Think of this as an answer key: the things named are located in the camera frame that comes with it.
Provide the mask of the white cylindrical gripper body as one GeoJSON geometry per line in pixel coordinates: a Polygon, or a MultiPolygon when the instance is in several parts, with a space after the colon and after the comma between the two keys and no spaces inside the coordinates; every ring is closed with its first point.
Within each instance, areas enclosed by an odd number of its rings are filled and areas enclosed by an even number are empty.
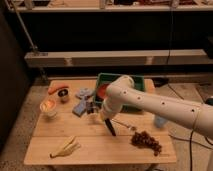
{"type": "Polygon", "coordinates": [[[119,113],[119,103],[114,100],[105,99],[102,103],[101,111],[106,119],[112,119],[119,113]]]}

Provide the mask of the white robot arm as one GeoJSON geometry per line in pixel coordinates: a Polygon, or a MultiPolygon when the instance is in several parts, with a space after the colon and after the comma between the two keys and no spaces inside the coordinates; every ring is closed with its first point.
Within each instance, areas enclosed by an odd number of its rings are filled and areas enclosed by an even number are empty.
{"type": "Polygon", "coordinates": [[[133,79],[123,75],[108,85],[101,118],[114,118],[124,105],[151,112],[213,140],[211,105],[136,90],[133,79]]]}

